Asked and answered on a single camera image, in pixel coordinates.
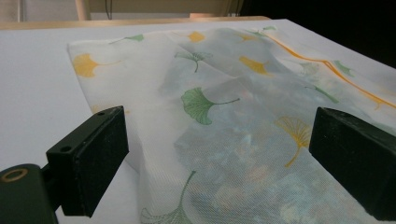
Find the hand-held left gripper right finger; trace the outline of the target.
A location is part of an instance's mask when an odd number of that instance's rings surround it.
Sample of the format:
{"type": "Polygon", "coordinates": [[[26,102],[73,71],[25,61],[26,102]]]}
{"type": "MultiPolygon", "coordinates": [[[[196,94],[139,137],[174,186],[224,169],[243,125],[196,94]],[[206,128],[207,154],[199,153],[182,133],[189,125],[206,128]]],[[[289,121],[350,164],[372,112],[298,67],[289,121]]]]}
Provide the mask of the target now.
{"type": "Polygon", "coordinates": [[[396,221],[396,136],[346,112],[320,107],[309,152],[369,215],[396,221]]]}

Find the light wooden post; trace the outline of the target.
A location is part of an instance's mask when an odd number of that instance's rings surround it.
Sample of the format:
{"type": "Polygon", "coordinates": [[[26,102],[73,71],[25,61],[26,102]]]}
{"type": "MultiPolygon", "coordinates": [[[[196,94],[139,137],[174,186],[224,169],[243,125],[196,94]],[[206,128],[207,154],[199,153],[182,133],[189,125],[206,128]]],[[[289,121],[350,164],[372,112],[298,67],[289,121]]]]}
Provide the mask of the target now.
{"type": "Polygon", "coordinates": [[[89,21],[91,19],[89,0],[75,0],[78,19],[80,21],[89,21]]]}

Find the white leaf-print mesh laundry bag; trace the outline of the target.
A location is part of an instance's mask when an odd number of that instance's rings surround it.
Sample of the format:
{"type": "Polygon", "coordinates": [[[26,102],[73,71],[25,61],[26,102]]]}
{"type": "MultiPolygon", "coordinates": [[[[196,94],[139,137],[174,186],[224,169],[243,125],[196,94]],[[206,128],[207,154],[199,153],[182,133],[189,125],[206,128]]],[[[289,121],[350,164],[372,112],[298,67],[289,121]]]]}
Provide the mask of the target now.
{"type": "Polygon", "coordinates": [[[396,70],[329,57],[274,25],[68,46],[93,111],[125,110],[138,224],[379,221],[310,155],[329,107],[396,133],[396,70]]]}

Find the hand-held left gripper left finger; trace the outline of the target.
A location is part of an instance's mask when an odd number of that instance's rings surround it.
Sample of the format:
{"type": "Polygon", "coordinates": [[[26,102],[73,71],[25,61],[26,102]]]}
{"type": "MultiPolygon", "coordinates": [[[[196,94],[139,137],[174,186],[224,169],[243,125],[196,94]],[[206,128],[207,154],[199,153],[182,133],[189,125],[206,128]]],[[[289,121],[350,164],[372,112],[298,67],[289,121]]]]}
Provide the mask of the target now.
{"type": "Polygon", "coordinates": [[[91,217],[129,153],[124,108],[92,115],[47,151],[67,216],[91,217]]]}

